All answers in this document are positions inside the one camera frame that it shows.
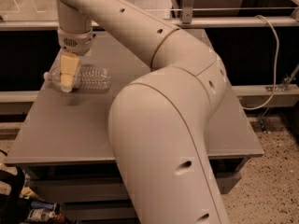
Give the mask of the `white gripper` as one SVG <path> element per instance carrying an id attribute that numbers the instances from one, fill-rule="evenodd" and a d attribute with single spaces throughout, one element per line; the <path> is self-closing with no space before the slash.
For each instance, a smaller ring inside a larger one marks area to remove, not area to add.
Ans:
<path id="1" fill-rule="evenodd" d="M 93 32 L 72 34 L 59 28 L 57 31 L 60 47 L 66 51 L 61 55 L 61 91 L 71 92 L 74 86 L 75 76 L 78 73 L 80 60 L 92 46 Z"/>

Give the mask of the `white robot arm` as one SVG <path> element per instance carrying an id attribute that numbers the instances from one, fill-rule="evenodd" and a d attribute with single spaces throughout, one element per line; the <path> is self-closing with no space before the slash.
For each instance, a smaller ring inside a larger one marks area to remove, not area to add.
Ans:
<path id="1" fill-rule="evenodd" d="M 228 86 L 218 54 L 176 25 L 124 0 L 58 0 L 61 31 L 97 22 L 150 73 L 124 87 L 108 136 L 141 224 L 229 224 L 210 166 L 206 126 Z"/>

